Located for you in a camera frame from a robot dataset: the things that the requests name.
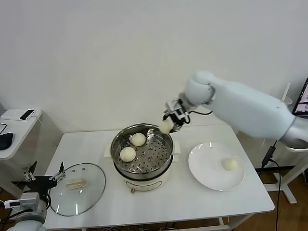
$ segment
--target white plate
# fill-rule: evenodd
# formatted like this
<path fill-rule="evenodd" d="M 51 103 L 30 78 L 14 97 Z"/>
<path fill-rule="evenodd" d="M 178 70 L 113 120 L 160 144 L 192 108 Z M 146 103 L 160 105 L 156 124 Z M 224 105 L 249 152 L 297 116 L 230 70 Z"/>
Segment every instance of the white plate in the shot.
<path fill-rule="evenodd" d="M 225 158 L 235 158 L 238 167 L 227 171 L 221 164 Z M 227 191 L 239 186 L 245 177 L 244 165 L 235 151 L 222 143 L 203 143 L 194 147 L 188 157 L 189 168 L 194 177 L 204 186 Z"/>

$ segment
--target glass lid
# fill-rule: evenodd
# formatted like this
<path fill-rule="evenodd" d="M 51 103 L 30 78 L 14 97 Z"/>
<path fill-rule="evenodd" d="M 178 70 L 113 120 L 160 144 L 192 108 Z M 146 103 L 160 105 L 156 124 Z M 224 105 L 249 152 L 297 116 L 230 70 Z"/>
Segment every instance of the glass lid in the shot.
<path fill-rule="evenodd" d="M 105 188 L 103 170 L 95 164 L 82 163 L 65 170 L 66 177 L 49 192 L 51 208 L 62 216 L 76 216 L 92 208 Z"/>

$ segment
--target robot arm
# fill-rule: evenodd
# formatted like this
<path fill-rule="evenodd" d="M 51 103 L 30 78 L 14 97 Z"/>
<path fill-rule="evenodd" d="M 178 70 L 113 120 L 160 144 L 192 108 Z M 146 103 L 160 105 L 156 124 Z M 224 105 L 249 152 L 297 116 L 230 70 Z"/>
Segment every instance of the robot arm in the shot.
<path fill-rule="evenodd" d="M 292 115 L 283 102 L 272 96 L 206 71 L 192 76 L 179 98 L 167 101 L 164 120 L 170 117 L 173 121 L 171 132 L 189 123 L 189 113 L 200 105 L 252 137 L 278 140 L 291 148 L 308 148 L 306 119 Z"/>

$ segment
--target floor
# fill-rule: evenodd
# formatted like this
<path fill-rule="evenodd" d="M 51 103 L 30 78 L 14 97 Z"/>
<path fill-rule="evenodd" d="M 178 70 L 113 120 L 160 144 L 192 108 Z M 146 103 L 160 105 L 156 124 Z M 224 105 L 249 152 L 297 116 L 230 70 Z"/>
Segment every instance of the floor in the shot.
<path fill-rule="evenodd" d="M 263 172 L 261 175 L 263 183 L 274 183 L 275 178 L 269 172 Z M 298 176 L 294 181 L 289 184 L 295 198 L 297 199 L 297 204 L 291 205 L 288 203 L 284 194 L 281 193 L 280 203 L 279 203 L 279 231 L 304 231 L 308 230 L 308 185 L 304 183 L 304 177 L 302 175 Z M 269 193 L 275 205 L 277 204 L 278 192 Z M 2 190 L 0 193 L 0 200 L 9 200 L 12 196 L 7 192 Z M 7 216 L 8 210 L 0 208 L 0 219 Z M 14 223 L 7 224 L 4 227 L 4 231 L 13 226 Z M 217 219 L 210 220 L 194 220 L 194 221 L 183 221 L 183 222 L 173 222 L 168 223 L 167 227 L 174 227 L 176 229 L 186 229 L 195 228 L 202 226 L 218 225 Z M 276 209 L 269 213 L 256 214 L 252 216 L 249 220 L 244 222 L 241 226 L 236 228 L 236 231 L 275 231 L 276 225 Z M 161 224 L 149 224 L 140 225 L 140 228 L 148 229 L 147 231 L 157 231 L 160 228 L 164 228 L 166 223 Z M 90 229 L 90 231 L 100 231 L 100 228 Z M 130 226 L 129 229 L 125 226 L 121 231 L 139 231 L 139 227 Z"/>

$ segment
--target monitor screen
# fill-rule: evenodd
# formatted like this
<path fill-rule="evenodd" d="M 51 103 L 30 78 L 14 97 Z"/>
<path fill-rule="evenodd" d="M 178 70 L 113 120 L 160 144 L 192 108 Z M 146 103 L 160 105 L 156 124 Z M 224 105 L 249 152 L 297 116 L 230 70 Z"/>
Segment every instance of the monitor screen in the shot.
<path fill-rule="evenodd" d="M 295 116 L 308 116 L 308 78 L 292 112 Z"/>

